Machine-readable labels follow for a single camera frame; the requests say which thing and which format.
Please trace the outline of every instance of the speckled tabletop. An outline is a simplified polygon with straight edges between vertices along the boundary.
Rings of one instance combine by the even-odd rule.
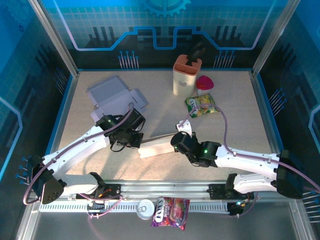
[[[94,106],[86,89],[110,76],[119,76],[129,87],[138,88],[149,102],[143,116],[144,138],[175,133],[175,124],[187,113],[185,99],[173,94],[173,72],[167,71],[88,71],[81,72],[64,127],[62,148],[82,136],[95,122],[90,116]],[[201,71],[214,82],[211,90],[215,103],[228,120],[227,143],[251,152],[270,153],[256,97],[247,71]],[[223,143],[225,123],[220,113],[190,118],[199,142]],[[111,152],[104,148],[75,165],[68,174],[97,172],[105,180],[225,180],[230,173],[244,174],[234,168],[192,166],[180,153],[166,153],[140,159],[137,149]]]

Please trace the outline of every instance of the white bracket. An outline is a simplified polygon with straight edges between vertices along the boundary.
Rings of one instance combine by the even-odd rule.
[[[187,134],[190,135],[190,137],[192,136],[192,129],[191,129],[191,123],[189,122],[189,120],[186,120],[184,122],[184,124],[180,126],[180,124],[182,124],[183,121],[179,121],[179,123],[177,125],[175,125],[175,128],[179,131],[179,132],[186,132]]]

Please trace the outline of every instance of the candy bag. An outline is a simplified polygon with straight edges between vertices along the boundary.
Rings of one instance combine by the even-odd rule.
[[[187,105],[189,112],[200,104],[214,104],[214,105],[216,104],[210,94],[189,97],[184,102]],[[191,117],[196,118],[196,117],[202,116],[203,114],[215,113],[215,112],[219,112],[219,111],[214,106],[203,106],[194,110],[193,113],[191,114]]]
[[[185,230],[189,210],[189,199],[159,197],[151,227],[171,226]]]

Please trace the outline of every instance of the glass panel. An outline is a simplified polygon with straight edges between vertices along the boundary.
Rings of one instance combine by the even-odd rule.
[[[24,213],[24,159],[45,154],[70,73],[28,1],[1,4],[0,238],[7,240]]]
[[[44,0],[80,69],[172,68],[198,42],[204,68],[252,68],[286,0]]]
[[[260,75],[283,143],[320,183],[320,4],[302,0]],[[309,198],[307,206],[315,197]],[[311,221],[319,221],[318,207]]]

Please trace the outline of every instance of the cable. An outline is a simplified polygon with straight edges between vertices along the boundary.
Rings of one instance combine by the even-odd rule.
[[[243,216],[247,215],[247,214],[254,208],[254,205],[256,204],[257,199],[258,199],[258,192],[256,193],[256,196],[255,196],[255,198],[254,198],[251,206],[249,207],[249,209],[248,209],[247,211],[241,213],[241,214],[239,215],[239,217],[243,217]]]
[[[39,178],[39,176],[44,172],[44,170],[46,170],[51,164],[55,163],[57,161],[57,159],[59,159],[63,154],[65,154],[66,152],[68,152],[69,150],[71,150],[72,148],[74,148],[75,146],[79,145],[80,143],[82,142],[85,142],[86,140],[89,140],[89,139],[92,139],[92,138],[95,138],[97,136],[100,136],[100,135],[103,135],[103,134],[106,134],[106,133],[109,133],[111,131],[113,131],[114,129],[116,129],[117,127],[119,127],[121,124],[123,124],[128,118],[129,116],[131,115],[131,113],[133,112],[134,110],[134,103],[133,102],[130,102],[129,105],[128,105],[128,113],[127,115],[116,125],[114,125],[113,127],[107,129],[107,130],[104,130],[102,132],[98,132],[98,133],[95,133],[93,135],[90,135],[88,137],[86,137],[85,139],[80,139],[79,141],[71,144],[70,146],[66,147],[64,150],[62,150],[60,153],[58,153],[55,158],[51,159],[51,161],[49,161],[46,165],[44,165],[44,167],[42,167],[38,172],[37,174],[31,179],[31,182],[29,182],[29,185],[27,186],[25,192],[24,192],[24,195],[23,195],[23,203],[25,205],[29,205],[29,204],[33,204],[37,201],[39,201],[40,199],[37,197],[35,200],[32,200],[32,201],[27,201],[27,198],[28,198],[28,195],[32,189],[32,186],[35,184],[36,180]]]
[[[196,110],[205,106],[211,106],[214,107],[216,109],[219,110],[219,112],[222,114],[223,119],[224,119],[224,135],[223,135],[223,144],[225,149],[230,153],[230,154],[234,154],[233,151],[230,150],[230,148],[227,145],[227,132],[228,132],[228,122],[227,122],[227,117],[225,115],[225,113],[221,110],[220,107],[218,107],[217,105],[213,104],[213,103],[203,103],[200,105],[197,105],[196,107],[194,107],[193,109],[191,109],[191,111],[187,114],[186,118],[183,120],[183,122],[179,125],[179,128],[182,127],[184,125],[184,123],[186,122],[186,120],[188,119],[188,117]],[[305,180],[307,180],[311,185],[313,185],[316,189],[313,189],[313,191],[320,193],[320,186],[318,184],[316,184],[311,178],[309,178],[308,176],[306,176],[304,173],[300,172],[299,170],[295,169],[294,167],[284,163],[284,162],[280,162],[280,161],[276,161],[273,159],[268,159],[268,158],[264,158],[264,157],[260,157],[260,156],[252,156],[252,155],[247,155],[247,154],[242,154],[242,153],[237,153],[236,154],[237,157],[243,157],[243,158],[249,158],[249,159],[254,159],[254,160],[258,160],[258,161],[270,161],[271,163],[274,164],[278,164],[281,165],[291,171],[293,171],[294,173],[300,175],[301,177],[303,177]]]
[[[119,203],[121,202],[121,200],[122,200],[122,198],[123,198],[123,196],[122,195],[116,195],[116,196],[113,196],[112,198],[113,199],[115,199],[115,198],[117,198],[117,197],[120,197],[119,198],[119,201],[117,201],[116,203],[115,203],[115,205],[113,205],[108,211],[105,211],[105,212],[103,212],[103,213],[100,213],[100,214],[96,214],[96,215],[90,215],[88,212],[87,212],[87,214],[91,217],[91,218],[100,218],[100,217],[102,217],[102,216],[104,216],[104,215],[106,215],[106,214],[108,214],[109,212],[111,212],[116,206],[118,206],[119,205]]]
[[[116,140],[115,142],[113,142],[113,143],[110,145],[110,150],[111,150],[112,152],[114,152],[114,153],[119,153],[119,152],[121,152],[123,149],[125,149],[125,147],[126,147],[127,144],[129,143],[129,142],[127,141],[127,142],[125,142],[125,143],[123,144],[123,146],[122,146],[119,150],[113,150],[113,147],[114,147],[114,145],[115,145],[117,142],[118,142],[118,140]]]
[[[320,194],[320,191],[318,191],[317,189],[314,189],[312,187],[304,186],[303,189]]]

